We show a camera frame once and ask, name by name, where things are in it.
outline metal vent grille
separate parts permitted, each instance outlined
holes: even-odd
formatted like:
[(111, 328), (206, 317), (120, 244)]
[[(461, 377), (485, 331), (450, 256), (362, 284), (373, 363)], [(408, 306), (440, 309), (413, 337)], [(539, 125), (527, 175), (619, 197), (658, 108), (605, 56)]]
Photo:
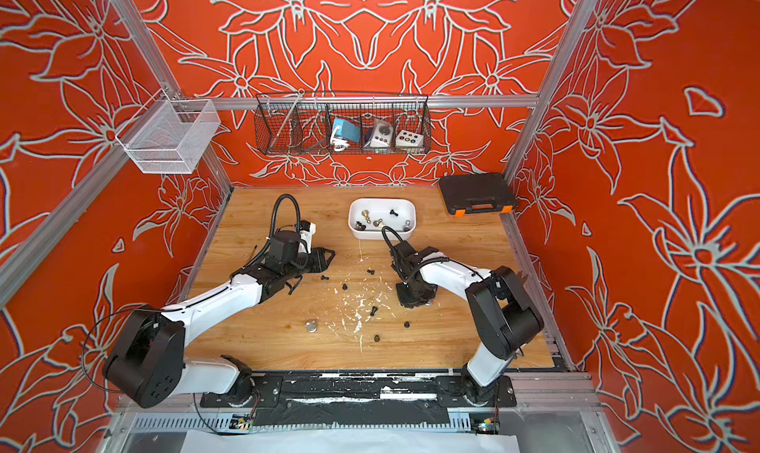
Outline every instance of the metal vent grille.
[[(315, 429), (394, 429), (427, 432), (468, 432), (470, 431), (469, 413), (450, 412), (449, 423), (373, 423), (360, 425), (341, 425), (339, 423), (294, 423), (286, 425), (255, 426), (247, 431), (230, 429), (233, 413), (202, 413), (206, 422), (219, 432), (267, 433), (292, 430)], [(185, 432), (187, 430), (206, 430), (195, 413), (139, 413), (131, 432)]]

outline floral pattern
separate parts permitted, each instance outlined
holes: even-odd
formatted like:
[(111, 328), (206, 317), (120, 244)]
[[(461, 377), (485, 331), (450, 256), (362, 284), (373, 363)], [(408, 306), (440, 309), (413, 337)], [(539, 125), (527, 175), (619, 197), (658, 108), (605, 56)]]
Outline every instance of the floral pattern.
[[(125, 166), (5, 306), (0, 319), (8, 346), (0, 362), (3, 448), (97, 448), (119, 395), (101, 391), (84, 377), (83, 346), (87, 371), (104, 385), (103, 362), (126, 321), (126, 315), (109, 315), (144, 303), (160, 307), (181, 296), (219, 211), (222, 196), (215, 184), (204, 162), (193, 175), (165, 178)], [(163, 208), (167, 203), (174, 205)], [(145, 214), (162, 211), (169, 211), (166, 226), (177, 220), (168, 246), (173, 252), (164, 248), (160, 230), (146, 228)], [(128, 234), (140, 227), (143, 232), (132, 240)], [(40, 310), (52, 292), (68, 301)]]
[(0, 135), (2, 263), (158, 86), (107, 0), (3, 0), (0, 49), (14, 69)]
[[(134, 1), (186, 95), (253, 97), (301, 88), (536, 93), (577, 0)], [(540, 23), (528, 18), (536, 9)], [(444, 173), (501, 171), (518, 134), (509, 128), (525, 116), (434, 111), (430, 153), (368, 160), (264, 155), (251, 112), (239, 110), (223, 112), (231, 132), (215, 149), (236, 185), (430, 184)], [(324, 138), (319, 115), (303, 119), (309, 137)]]
[[(0, 49), (12, 70), (4, 74), (0, 135), (4, 263), (112, 149), (158, 85), (107, 0), (0, 0)], [(170, 181), (129, 163), (90, 204), (0, 310), (0, 449), (95, 451), (118, 395), (84, 378), (82, 349), (103, 384), (100, 370), (125, 322), (106, 317), (182, 292), (221, 200), (205, 163)], [(159, 230), (129, 236), (162, 210), (172, 227), (168, 253)], [(179, 223), (168, 224), (172, 217)]]
[(717, 70), (744, 44), (704, 53), (758, 10), (599, 0), (537, 134), (512, 156), (534, 271), (623, 451), (760, 443), (760, 187), (740, 104), (760, 80)]

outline white plastic tray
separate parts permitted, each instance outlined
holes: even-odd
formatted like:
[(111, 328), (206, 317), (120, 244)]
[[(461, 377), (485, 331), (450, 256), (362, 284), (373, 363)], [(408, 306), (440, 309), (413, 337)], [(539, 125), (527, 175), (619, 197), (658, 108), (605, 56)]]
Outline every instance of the white plastic tray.
[[(391, 209), (398, 213), (398, 217), (391, 215)], [(351, 229), (353, 236), (362, 240), (382, 240), (380, 227), (375, 227), (367, 223), (362, 215), (362, 211), (369, 211), (369, 219), (374, 221), (382, 219), (386, 226), (392, 228), (402, 239), (407, 240), (412, 236), (412, 232), (417, 227), (417, 211), (414, 204), (406, 199), (380, 199), (380, 198), (362, 198), (356, 199), (348, 210), (348, 228)], [(367, 226), (366, 230), (356, 230), (356, 220)], [(404, 223), (411, 220), (411, 229), (404, 232)]]

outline white wire basket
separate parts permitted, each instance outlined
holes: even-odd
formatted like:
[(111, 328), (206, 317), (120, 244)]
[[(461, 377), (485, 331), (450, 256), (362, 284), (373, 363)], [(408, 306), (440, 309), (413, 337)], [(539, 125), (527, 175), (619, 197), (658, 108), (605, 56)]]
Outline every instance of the white wire basket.
[(220, 125), (211, 100), (200, 112), (177, 112), (168, 100), (159, 100), (156, 112), (124, 151), (147, 174), (191, 174)]

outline white control box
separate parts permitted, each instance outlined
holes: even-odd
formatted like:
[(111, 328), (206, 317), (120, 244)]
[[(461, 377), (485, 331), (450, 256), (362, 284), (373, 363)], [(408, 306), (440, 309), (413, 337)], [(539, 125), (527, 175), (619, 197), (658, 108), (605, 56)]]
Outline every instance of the white control box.
[(393, 127), (383, 120), (376, 120), (372, 128), (372, 136), (369, 138), (369, 147), (387, 148), (393, 139)]
[(412, 133), (407, 130), (399, 131), (396, 136), (396, 147), (421, 147), (423, 145), (423, 139), (423, 135), (420, 135), (419, 133)]

